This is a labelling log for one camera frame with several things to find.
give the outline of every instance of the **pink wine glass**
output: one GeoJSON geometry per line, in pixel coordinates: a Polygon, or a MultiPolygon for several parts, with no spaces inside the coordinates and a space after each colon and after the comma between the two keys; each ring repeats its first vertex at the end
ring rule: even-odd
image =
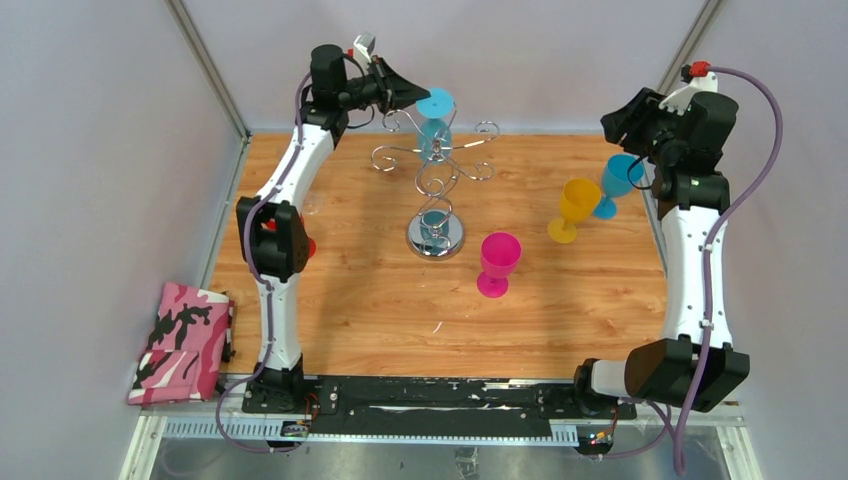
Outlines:
{"type": "Polygon", "coordinates": [[[477,290],[489,298],[498,298],[509,289],[508,277],[518,266],[521,243],[514,236],[497,232],[483,240],[480,264],[483,273],[477,277],[477,290]]]}

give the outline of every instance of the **chrome base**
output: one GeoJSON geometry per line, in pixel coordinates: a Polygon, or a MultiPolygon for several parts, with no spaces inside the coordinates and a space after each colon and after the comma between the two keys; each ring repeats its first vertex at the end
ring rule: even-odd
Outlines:
{"type": "MultiPolygon", "coordinates": [[[[454,214],[450,214],[447,222],[438,229],[430,228],[423,223],[426,216],[436,213],[442,216],[448,214],[446,210],[433,209],[428,210],[424,215],[412,217],[406,229],[406,243],[421,258],[447,260],[462,249],[465,243],[465,228],[459,221],[459,217],[454,214]]],[[[428,219],[428,223],[436,224],[439,220],[440,218],[435,221],[428,219]]]]}

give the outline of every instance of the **silver stand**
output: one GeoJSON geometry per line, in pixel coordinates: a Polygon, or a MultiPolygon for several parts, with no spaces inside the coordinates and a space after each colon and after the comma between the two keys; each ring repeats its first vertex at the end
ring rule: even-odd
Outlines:
{"type": "Polygon", "coordinates": [[[456,255],[465,243],[465,228],[453,212],[453,204],[447,197],[448,193],[456,186],[460,175],[474,181],[485,181],[495,176],[495,168],[489,162],[477,162],[474,165],[474,171],[470,172],[459,166],[451,153],[454,150],[476,147],[494,140],[500,135],[500,128],[494,122],[480,122],[474,130],[477,133],[486,134],[486,138],[453,146],[450,145],[449,138],[450,126],[456,117],[455,108],[450,122],[428,120],[424,124],[424,131],[405,110],[392,110],[383,116],[382,123],[386,130],[395,132],[400,129],[400,122],[394,118],[398,114],[408,118],[418,131],[420,148],[381,145],[371,152],[371,165],[382,172],[390,172],[397,167],[395,158],[378,155],[386,149],[416,153],[421,157],[423,163],[415,175],[415,187],[419,193],[427,197],[427,200],[409,222],[406,241],[410,249],[422,258],[446,260],[456,255]],[[387,120],[393,121],[394,126],[389,126],[386,123],[387,120]],[[435,173],[439,170],[449,170],[450,176],[447,179],[439,178],[435,173]]]}

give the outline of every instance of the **pink camouflage cloth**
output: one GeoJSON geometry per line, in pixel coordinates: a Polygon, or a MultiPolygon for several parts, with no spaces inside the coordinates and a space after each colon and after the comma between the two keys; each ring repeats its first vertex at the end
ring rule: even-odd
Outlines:
{"type": "Polygon", "coordinates": [[[233,302],[220,293],[167,283],[128,403],[152,405],[212,397],[233,302]]]}

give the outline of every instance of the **curled metal wire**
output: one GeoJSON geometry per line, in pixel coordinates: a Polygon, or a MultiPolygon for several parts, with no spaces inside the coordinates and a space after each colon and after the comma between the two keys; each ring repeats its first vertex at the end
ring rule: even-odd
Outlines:
{"type": "MultiPolygon", "coordinates": [[[[419,208],[418,212],[415,214],[418,218],[418,224],[428,232],[428,235],[424,238],[424,241],[420,246],[420,248],[424,250],[427,250],[428,248],[431,251],[439,248],[451,248],[451,240],[444,233],[444,227],[453,215],[453,204],[447,198],[447,195],[451,192],[451,190],[453,190],[457,182],[459,182],[459,177],[464,176],[474,181],[485,181],[495,176],[495,167],[493,167],[489,162],[477,162],[474,164],[473,169],[469,169],[459,165],[451,154],[454,150],[476,147],[478,145],[491,142],[500,136],[500,128],[494,122],[480,122],[474,127],[474,131],[476,133],[485,134],[485,138],[463,145],[448,145],[446,137],[451,125],[453,125],[454,119],[456,118],[456,112],[456,106],[454,105],[447,125],[443,129],[438,130],[433,138],[429,138],[429,145],[425,142],[423,149],[399,147],[394,145],[380,145],[371,152],[371,165],[382,172],[390,172],[397,168],[398,165],[397,158],[389,155],[387,152],[388,150],[413,154],[421,154],[424,152],[427,155],[426,160],[422,163],[421,167],[415,174],[415,188],[419,193],[427,197],[427,200],[423,205],[421,205],[421,208],[419,208]],[[427,173],[432,171],[432,168],[441,165],[447,165],[450,167],[450,175],[447,178],[433,176],[427,179],[427,173]],[[428,223],[425,215],[434,210],[443,212],[443,215],[437,222],[428,223]]],[[[390,132],[400,130],[401,125],[397,118],[398,115],[406,118],[409,123],[415,127],[415,130],[420,136],[419,138],[428,138],[428,136],[421,131],[421,128],[412,118],[412,115],[405,110],[390,110],[387,112],[382,119],[383,127],[390,132]]]]}

